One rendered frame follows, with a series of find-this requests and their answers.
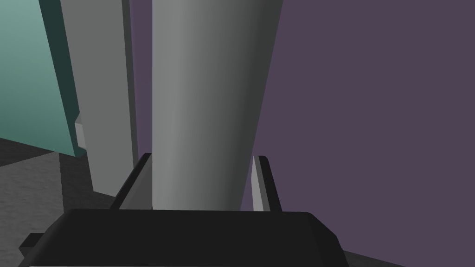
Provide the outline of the grey flat upright panel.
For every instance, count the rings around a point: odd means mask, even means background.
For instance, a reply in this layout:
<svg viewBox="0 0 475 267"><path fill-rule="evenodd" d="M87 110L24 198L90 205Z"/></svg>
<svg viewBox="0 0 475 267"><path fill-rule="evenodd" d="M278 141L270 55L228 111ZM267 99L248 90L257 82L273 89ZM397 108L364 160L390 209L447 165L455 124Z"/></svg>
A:
<svg viewBox="0 0 475 267"><path fill-rule="evenodd" d="M60 0L93 190L116 196L138 161L129 0Z"/></svg>

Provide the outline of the small grey latch block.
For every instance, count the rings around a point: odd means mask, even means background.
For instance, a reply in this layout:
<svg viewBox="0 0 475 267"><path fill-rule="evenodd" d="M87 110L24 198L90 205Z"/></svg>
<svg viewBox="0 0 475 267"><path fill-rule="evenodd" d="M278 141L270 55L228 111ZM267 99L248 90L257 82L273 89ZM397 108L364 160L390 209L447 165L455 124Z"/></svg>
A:
<svg viewBox="0 0 475 267"><path fill-rule="evenodd" d="M82 148L86 149L86 142L84 137L83 125L81 121L81 115L79 114L75 120L75 130L77 136L77 145Z"/></svg>

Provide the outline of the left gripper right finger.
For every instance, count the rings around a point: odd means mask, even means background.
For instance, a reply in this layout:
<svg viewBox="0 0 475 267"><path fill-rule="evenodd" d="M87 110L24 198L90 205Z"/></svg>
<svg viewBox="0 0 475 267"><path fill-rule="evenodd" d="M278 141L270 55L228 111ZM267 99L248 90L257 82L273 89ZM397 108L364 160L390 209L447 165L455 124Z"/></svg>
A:
<svg viewBox="0 0 475 267"><path fill-rule="evenodd" d="M253 157L250 180L253 210L282 212L270 162L266 156Z"/></svg>

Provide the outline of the grey round bar handle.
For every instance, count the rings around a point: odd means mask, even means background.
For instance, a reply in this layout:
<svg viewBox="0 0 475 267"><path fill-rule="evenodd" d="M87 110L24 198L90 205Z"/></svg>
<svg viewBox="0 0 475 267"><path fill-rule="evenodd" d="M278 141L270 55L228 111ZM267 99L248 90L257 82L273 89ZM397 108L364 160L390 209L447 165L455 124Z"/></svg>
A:
<svg viewBox="0 0 475 267"><path fill-rule="evenodd" d="M283 0L153 0L152 207L239 210Z"/></svg>

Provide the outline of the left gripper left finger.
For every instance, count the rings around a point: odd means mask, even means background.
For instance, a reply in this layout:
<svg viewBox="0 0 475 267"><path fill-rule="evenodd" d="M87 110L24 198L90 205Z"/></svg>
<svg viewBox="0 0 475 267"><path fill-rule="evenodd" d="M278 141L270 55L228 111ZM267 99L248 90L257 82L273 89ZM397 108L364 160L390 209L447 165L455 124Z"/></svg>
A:
<svg viewBox="0 0 475 267"><path fill-rule="evenodd" d="M111 210L151 210L152 204L152 154L139 159L111 205Z"/></svg>

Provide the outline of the teal door leaf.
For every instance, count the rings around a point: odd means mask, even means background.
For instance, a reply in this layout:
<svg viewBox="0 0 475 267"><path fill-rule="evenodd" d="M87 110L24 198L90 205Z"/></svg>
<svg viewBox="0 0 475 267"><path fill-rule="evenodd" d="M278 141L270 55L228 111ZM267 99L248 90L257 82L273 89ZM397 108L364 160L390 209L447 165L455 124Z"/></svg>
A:
<svg viewBox="0 0 475 267"><path fill-rule="evenodd" d="M60 0L0 0L0 138L80 157Z"/></svg>

